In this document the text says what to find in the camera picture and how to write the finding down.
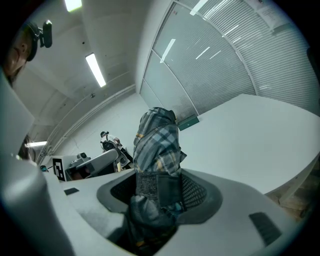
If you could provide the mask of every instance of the velcro strap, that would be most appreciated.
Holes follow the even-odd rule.
[[[158,200],[161,207],[181,202],[181,178],[166,172],[139,172],[136,174],[135,194]]]

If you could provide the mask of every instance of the horizontal blind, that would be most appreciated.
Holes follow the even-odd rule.
[[[170,11],[153,49],[163,56],[200,114],[239,94],[255,95],[232,46],[211,24],[179,4]]]
[[[142,81],[140,95],[150,109],[154,107],[164,107],[155,95],[155,93],[151,90],[149,85],[144,80]]]
[[[199,1],[180,2],[193,8]],[[272,32],[240,0],[208,0],[199,13],[227,33],[248,66],[260,96],[320,114],[320,87],[307,57],[308,44],[294,25]]]
[[[164,108],[173,110],[178,121],[197,115],[192,102],[175,76],[154,53],[150,56],[144,79]]]

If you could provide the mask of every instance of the ceiling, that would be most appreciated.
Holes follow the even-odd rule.
[[[68,12],[64,0],[48,1],[30,18],[52,22],[51,48],[39,48],[14,89],[35,117],[32,141],[45,141],[55,126],[92,93],[113,94],[132,85],[128,69],[130,0],[82,0]],[[100,88],[85,56],[95,53],[106,86]]]

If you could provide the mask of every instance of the table leg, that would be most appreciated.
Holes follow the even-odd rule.
[[[316,156],[316,158],[302,171],[300,172],[296,177],[294,183],[290,186],[290,188],[279,198],[280,205],[287,200],[289,197],[291,197],[297,189],[302,185],[302,183],[306,180],[308,175],[311,173],[313,168],[315,167],[317,161],[318,161],[319,155]]]

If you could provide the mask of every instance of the white desk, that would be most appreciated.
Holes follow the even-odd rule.
[[[263,194],[290,181],[320,152],[320,117],[278,100],[239,95],[179,133],[182,168],[242,182]]]

